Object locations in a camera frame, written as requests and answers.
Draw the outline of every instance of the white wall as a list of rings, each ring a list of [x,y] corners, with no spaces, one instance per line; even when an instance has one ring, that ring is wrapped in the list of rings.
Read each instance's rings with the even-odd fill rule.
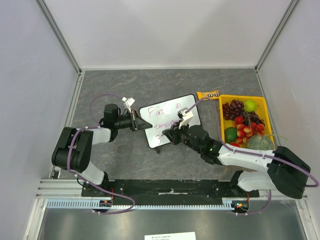
[[[281,142],[320,180],[320,1],[302,0],[260,71]],[[319,188],[307,194],[320,223]]]
[[[254,66],[290,0],[45,0],[82,68]]]
[[[1,1],[0,33],[0,239],[21,240],[77,75],[34,1]]]

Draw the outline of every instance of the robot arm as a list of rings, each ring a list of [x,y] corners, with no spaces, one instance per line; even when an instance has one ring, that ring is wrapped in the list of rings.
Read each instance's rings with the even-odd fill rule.
[[[212,165],[233,165],[255,170],[256,172],[245,171],[240,174],[236,172],[231,180],[246,192],[277,189],[291,198],[302,198],[308,180],[304,173],[271,158],[231,151],[220,141],[210,138],[208,132],[201,125],[189,126],[189,124],[181,124],[185,119],[188,119],[186,115],[188,114],[182,110],[182,112],[178,113],[181,120],[162,132],[172,144],[183,143],[199,153],[204,161]],[[234,150],[239,149],[229,144],[227,146]],[[245,151],[258,155],[278,157],[307,172],[311,170],[305,162],[284,146],[278,146],[274,151],[251,149],[246,149]]]
[[[116,104],[107,104],[104,107],[104,116],[100,120],[100,128],[84,130],[77,136],[71,153],[70,169],[91,183],[108,189],[108,174],[90,161],[91,148],[95,144],[113,142],[118,130],[126,128],[138,131],[152,128],[152,125],[141,119],[133,109],[120,115]],[[69,147],[76,132],[77,129],[74,127],[65,127],[62,130],[52,154],[51,161],[54,166],[67,170]]]

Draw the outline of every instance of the green apple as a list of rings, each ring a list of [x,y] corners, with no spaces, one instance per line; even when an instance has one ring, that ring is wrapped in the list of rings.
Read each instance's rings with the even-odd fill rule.
[[[257,104],[251,99],[245,100],[243,102],[243,105],[244,105],[244,111],[246,111],[247,113],[254,112],[258,107]]]

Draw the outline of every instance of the gray marble surface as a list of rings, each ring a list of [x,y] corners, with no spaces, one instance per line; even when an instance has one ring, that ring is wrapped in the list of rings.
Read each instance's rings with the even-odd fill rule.
[[[98,95],[113,93],[133,97],[133,109],[169,100],[197,91],[219,90],[220,94],[261,96],[254,69],[159,69],[86,71],[73,127],[94,126],[89,114],[90,102]],[[103,117],[104,106],[123,103],[110,96],[96,100],[92,107],[96,119]],[[211,102],[198,105],[203,128],[218,139],[217,123]],[[91,161],[111,179],[231,179],[235,166],[210,165],[186,146],[167,144],[157,154],[149,148],[145,131],[119,130],[114,142],[92,146]],[[61,171],[61,178],[74,178]]]

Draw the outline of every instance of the yellow tray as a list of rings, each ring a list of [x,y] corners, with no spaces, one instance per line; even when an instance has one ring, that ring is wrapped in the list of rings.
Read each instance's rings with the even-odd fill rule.
[[[222,104],[229,102],[235,99],[238,101],[244,102],[245,100],[251,99],[257,104],[256,113],[259,115],[259,118],[261,118],[265,124],[264,130],[262,131],[264,135],[272,134],[271,130],[271,124],[268,114],[268,108],[266,100],[261,96],[239,96],[239,95],[220,95],[219,97],[219,109],[220,109],[220,122],[221,122],[221,136],[222,140],[225,141],[225,130],[229,127],[235,127],[235,121],[233,120],[225,120],[222,112]],[[273,143],[274,137],[268,136]],[[242,148],[245,148],[246,145],[243,143],[240,145]]]

